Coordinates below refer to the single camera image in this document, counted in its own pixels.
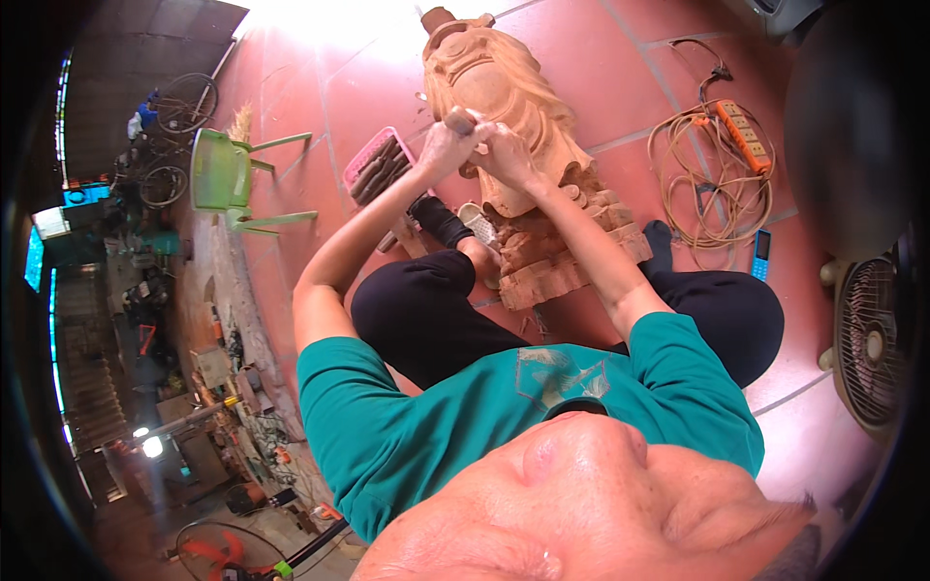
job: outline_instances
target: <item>bicycle wheel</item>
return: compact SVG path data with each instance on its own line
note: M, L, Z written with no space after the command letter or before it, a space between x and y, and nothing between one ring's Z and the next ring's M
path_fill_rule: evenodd
M180 167L156 167L142 180L142 202L153 208L171 205L187 190L187 174Z
M206 123L217 109L219 92L213 79L187 73L171 81L158 98L158 125L168 133L188 133Z

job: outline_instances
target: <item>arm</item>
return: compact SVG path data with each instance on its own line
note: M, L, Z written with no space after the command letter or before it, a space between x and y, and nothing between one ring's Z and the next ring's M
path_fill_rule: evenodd
M674 312L625 250L572 202L548 177L533 167L520 136L505 125L487 141L488 153L472 162L507 185L525 192L552 220L572 256L591 278L607 315L624 341L637 321L650 312Z
M342 307L358 271L413 201L464 164L494 130L491 124L481 124L462 137L442 123L434 124L419 162L323 244L294 287L298 351L327 337L358 337Z

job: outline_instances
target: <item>hand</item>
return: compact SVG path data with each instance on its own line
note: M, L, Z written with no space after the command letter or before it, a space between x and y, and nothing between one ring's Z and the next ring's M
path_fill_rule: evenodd
M480 113L470 113L478 121L470 135L462 136L442 122L432 124L430 132L426 134L426 145L423 146L417 168L430 187L469 161L474 148L498 130L496 125L486 122Z
M469 161L505 185L529 194L546 178L533 165L526 141L505 124L496 124L485 144L487 153L475 152Z

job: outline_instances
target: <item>wood carving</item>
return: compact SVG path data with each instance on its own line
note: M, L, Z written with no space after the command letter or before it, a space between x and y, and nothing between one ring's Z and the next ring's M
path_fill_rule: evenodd
M584 208L637 261L652 257L630 209L597 177L597 164L572 137L575 113L539 74L526 45L493 30L494 17L456 20L434 8L423 15L430 39L423 49L424 84L440 121L456 105L506 123L529 144L536 167ZM533 307L589 284L555 227L536 205L474 166L482 209L498 229L503 266L500 297L510 310Z

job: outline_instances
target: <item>orange power strip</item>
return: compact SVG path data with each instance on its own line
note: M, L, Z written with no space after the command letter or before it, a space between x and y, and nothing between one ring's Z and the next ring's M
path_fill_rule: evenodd
M730 135L736 140L743 157L756 174L767 173L772 168L772 160L765 153L765 147L750 126L749 119L731 100L717 101L717 114L724 120Z

